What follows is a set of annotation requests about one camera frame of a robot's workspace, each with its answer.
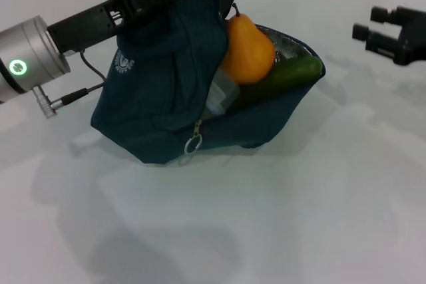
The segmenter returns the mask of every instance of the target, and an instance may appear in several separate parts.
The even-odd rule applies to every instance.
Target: white table
[[[0,30],[104,0],[0,0]],[[268,145],[151,166],[89,125],[99,93],[45,120],[0,107],[0,283],[416,284],[426,270],[426,64],[399,69],[351,40],[373,5],[236,0],[312,46],[327,76]],[[397,29],[371,25],[393,35]],[[87,51],[108,70],[114,40]],[[51,97],[98,78],[78,56]]]

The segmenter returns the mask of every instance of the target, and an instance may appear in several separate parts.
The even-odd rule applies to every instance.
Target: green cucumber
[[[319,58],[297,57],[275,64],[269,74],[256,84],[240,86],[240,95],[228,109],[233,111],[250,104],[280,96],[317,81],[322,75]]]

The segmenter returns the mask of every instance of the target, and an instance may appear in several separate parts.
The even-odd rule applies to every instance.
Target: zipper
[[[197,122],[195,122],[195,127],[194,127],[194,134],[192,135],[191,139],[189,139],[187,141],[187,143],[185,144],[185,148],[184,148],[184,153],[186,156],[189,156],[195,152],[198,151],[198,149],[201,147],[202,145],[202,135],[200,134],[200,126],[202,124],[202,120],[197,120]],[[197,141],[198,143],[195,146],[195,149],[193,149],[193,151],[188,151],[189,145],[191,145],[191,143],[193,143],[193,141]]]

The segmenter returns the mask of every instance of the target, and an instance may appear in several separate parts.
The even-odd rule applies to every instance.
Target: pear
[[[275,46],[234,3],[236,14],[228,22],[229,48],[221,67],[239,84],[265,78],[275,62]]]

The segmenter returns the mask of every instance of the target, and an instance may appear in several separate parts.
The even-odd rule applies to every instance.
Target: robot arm
[[[41,85],[70,72],[65,57],[83,56],[85,49],[135,25],[144,24],[174,0],[108,0],[47,26],[37,16],[0,32],[0,102],[32,90],[45,116],[88,94],[81,89],[51,102]]]
[[[355,24],[352,38],[365,42],[365,50],[392,59],[396,65],[407,66],[426,60],[426,12],[398,7],[392,11],[374,7],[371,21],[402,26],[398,39]]]

